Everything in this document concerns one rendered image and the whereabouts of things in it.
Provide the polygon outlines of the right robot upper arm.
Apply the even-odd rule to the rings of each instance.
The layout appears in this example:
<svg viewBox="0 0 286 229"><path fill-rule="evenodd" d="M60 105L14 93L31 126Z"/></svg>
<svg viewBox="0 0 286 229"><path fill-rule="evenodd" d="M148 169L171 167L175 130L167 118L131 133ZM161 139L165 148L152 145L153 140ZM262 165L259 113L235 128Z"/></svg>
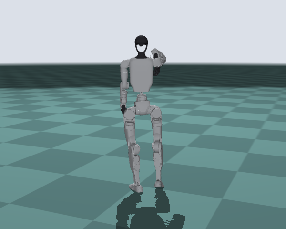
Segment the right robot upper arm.
<svg viewBox="0 0 286 229"><path fill-rule="evenodd" d="M162 57L158 57L158 58L154 58L153 59L153 65L154 67L161 67L164 63L166 62L166 60Z"/></svg>

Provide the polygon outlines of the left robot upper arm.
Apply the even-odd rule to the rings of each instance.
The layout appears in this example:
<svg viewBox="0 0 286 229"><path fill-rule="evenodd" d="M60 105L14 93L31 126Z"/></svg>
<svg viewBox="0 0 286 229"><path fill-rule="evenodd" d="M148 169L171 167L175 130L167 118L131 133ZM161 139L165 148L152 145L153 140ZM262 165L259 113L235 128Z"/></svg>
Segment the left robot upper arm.
<svg viewBox="0 0 286 229"><path fill-rule="evenodd" d="M121 82L122 82L122 89L128 89L129 88L129 82L127 82L128 79L128 70L130 59L123 60L120 65L120 75L121 75Z"/></svg>

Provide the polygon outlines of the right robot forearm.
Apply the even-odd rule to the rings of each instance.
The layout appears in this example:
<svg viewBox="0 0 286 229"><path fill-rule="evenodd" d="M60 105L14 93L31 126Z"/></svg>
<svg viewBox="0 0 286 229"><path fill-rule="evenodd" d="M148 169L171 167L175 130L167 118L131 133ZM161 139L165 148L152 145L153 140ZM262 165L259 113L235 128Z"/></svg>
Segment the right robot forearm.
<svg viewBox="0 0 286 229"><path fill-rule="evenodd" d="M151 52L152 52L153 57L154 57L154 54L157 53L157 54L158 54L158 57L162 57L162 58L164 58L164 59L166 60L165 55L164 55L161 51L158 51L156 48L154 48L153 50L151 50Z"/></svg>

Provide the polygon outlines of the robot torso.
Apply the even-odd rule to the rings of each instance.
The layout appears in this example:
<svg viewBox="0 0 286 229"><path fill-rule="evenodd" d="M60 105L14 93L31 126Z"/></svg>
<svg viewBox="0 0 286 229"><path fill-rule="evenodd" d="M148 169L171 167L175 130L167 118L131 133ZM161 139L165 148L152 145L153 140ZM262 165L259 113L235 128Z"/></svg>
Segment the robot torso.
<svg viewBox="0 0 286 229"><path fill-rule="evenodd" d="M143 92L149 92L153 84L153 67L153 59L150 57L146 59L130 58L130 84L134 92L140 92L134 102L135 115L151 114L150 101L147 100L146 94Z"/></svg>

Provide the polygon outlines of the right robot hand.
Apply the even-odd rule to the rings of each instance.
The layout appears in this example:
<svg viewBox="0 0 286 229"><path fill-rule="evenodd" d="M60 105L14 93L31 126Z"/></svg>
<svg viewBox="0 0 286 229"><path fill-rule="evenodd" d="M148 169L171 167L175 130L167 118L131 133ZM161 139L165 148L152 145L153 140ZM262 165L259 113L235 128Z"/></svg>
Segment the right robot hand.
<svg viewBox="0 0 286 229"><path fill-rule="evenodd" d="M154 58L158 58L158 54L157 53L154 54ZM153 71L153 75L157 76L159 74L159 72L160 72L160 67L158 67L158 68L155 67L155 69Z"/></svg>

